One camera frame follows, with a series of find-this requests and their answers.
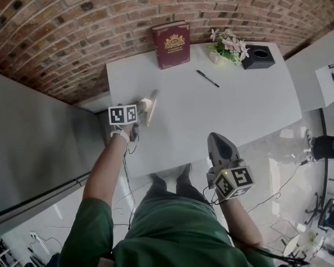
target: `white flower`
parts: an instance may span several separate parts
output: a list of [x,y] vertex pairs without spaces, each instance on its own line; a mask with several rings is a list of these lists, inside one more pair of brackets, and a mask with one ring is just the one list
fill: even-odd
[[210,38],[215,41],[215,37],[217,36],[217,33],[219,32],[219,29],[217,29],[216,31],[214,31],[214,29],[212,29],[212,35],[210,36]]
[[229,37],[227,39],[223,39],[222,42],[225,45],[226,50],[230,50],[231,52],[234,51],[234,43]]
[[241,51],[247,51],[247,49],[246,49],[246,43],[244,42],[244,40],[239,41],[239,45],[240,45]]
[[235,37],[233,37],[233,47],[237,52],[241,52],[240,43]]
[[227,34],[229,37],[232,37],[232,38],[236,37],[236,35],[233,34],[233,32],[230,29],[226,29],[224,33]]
[[246,57],[249,57],[249,53],[247,52],[248,48],[245,48],[245,50],[241,53],[241,60],[244,60]]

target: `shoe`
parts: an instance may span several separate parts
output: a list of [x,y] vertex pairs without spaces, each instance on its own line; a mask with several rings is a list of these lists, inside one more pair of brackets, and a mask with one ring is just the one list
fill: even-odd
[[152,182],[154,182],[154,181],[164,181],[161,177],[159,177],[156,173],[152,173],[152,174],[148,174],[148,177],[150,178],[150,180],[152,181]]
[[306,130],[306,136],[307,136],[308,146],[311,149],[313,147],[312,145],[313,134],[310,130]]
[[189,174],[191,173],[191,163],[185,165],[183,172],[178,176],[177,182],[183,178],[189,178]]

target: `red book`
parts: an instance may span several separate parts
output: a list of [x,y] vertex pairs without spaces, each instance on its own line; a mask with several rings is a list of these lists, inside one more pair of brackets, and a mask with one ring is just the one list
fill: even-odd
[[177,21],[158,25],[151,30],[160,69],[181,65],[189,61],[189,23]]

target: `flower pot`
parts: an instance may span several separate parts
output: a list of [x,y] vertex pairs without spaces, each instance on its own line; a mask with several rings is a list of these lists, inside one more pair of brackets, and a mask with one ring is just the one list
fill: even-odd
[[216,65],[221,65],[224,63],[233,63],[231,60],[221,56],[220,54],[218,54],[217,52],[209,52],[209,59],[215,63]]

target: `pen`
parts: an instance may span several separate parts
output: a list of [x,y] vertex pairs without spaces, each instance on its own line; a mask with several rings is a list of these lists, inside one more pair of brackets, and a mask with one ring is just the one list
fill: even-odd
[[207,79],[209,82],[211,82],[212,84],[214,84],[216,87],[220,87],[218,84],[216,84],[215,82],[213,82],[213,80],[209,79],[202,71],[197,70],[197,73],[199,73],[200,75],[202,75],[205,79]]

